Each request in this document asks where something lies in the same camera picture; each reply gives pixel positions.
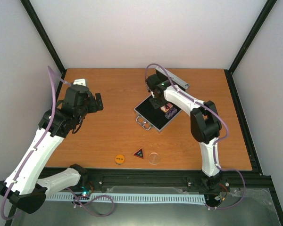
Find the clear round dealer button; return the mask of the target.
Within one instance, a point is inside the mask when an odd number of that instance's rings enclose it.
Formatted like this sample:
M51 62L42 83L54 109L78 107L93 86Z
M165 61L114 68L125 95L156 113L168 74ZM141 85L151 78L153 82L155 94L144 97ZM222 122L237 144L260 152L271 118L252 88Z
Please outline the clear round dealer button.
M150 153L148 156L148 161L152 165L157 165L160 162L160 156L158 153Z

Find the red black triangular button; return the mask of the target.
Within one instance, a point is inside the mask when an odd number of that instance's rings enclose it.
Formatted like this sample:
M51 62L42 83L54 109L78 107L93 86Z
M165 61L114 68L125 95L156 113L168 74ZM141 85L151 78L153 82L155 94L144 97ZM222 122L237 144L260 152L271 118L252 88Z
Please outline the red black triangular button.
M143 148L139 148L137 151L133 153L133 156L144 159L144 151Z

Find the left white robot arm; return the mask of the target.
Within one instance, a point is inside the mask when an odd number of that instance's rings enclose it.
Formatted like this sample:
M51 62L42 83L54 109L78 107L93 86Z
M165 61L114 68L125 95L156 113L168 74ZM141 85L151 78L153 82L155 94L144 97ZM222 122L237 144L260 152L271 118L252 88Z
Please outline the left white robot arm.
M73 164L61 173L40 179L39 176L55 149L69 133L81 128L87 114L103 110L99 93L92 94L85 79L75 80L65 97L56 102L40 120L35 137L16 169L0 181L0 195L26 213L36 212L51 195L75 186L89 188L88 172Z

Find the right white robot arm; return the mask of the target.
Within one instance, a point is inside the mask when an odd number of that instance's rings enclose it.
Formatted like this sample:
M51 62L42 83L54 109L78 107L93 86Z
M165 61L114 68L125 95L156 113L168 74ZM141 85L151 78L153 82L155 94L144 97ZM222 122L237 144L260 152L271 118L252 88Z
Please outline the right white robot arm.
M146 81L146 84L158 104L172 103L189 115L191 134L200 145L201 170L207 177L203 183L206 186L212 185L218 179L221 169L217 139L222 125L215 104L211 101L200 101L168 81Z

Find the playing card deck box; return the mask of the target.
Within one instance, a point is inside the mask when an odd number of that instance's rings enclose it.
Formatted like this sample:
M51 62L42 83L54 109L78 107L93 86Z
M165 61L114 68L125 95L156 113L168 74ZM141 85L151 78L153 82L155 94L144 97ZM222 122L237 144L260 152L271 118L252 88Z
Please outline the playing card deck box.
M160 107L161 111L163 111L164 113L167 113L172 108L173 108L173 105L171 103L167 103L166 105Z

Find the orange blue round button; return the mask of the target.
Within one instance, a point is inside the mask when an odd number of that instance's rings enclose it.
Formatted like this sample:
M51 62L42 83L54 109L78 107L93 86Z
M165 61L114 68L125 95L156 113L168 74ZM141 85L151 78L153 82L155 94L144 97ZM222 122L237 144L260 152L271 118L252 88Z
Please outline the orange blue round button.
M115 156L115 163L116 163L117 165L121 165L121 164L123 164L124 162L125 162L125 156L124 156L124 155L118 154L118 155Z

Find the tall purple chip stack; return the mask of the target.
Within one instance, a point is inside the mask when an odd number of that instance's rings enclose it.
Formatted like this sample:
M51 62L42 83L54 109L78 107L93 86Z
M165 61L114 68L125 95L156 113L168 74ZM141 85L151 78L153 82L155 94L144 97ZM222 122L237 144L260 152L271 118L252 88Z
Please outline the tall purple chip stack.
M166 112L165 117L170 120L177 114L177 112L178 110L176 108L172 108L168 112Z

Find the aluminium poker case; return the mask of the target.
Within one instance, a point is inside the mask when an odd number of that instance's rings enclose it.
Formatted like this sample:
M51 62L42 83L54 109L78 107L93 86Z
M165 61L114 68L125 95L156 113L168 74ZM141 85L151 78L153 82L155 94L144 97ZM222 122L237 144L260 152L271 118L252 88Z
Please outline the aluminium poker case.
M162 81L168 80L165 72L159 66L156 66L155 70L155 74ZM180 79L178 76L174 75L167 69L166 71L175 85L178 85L182 90L187 91L187 89L190 87L189 83ZM153 106L149 102L150 97L152 97L151 94L134 108L134 111L137 114L136 122L141 125L145 130L155 128L158 132L161 132L182 110L175 104L171 103L173 105L173 108L176 108L178 112L172 119L168 120L165 117L166 113L161 111L160 108L153 108Z

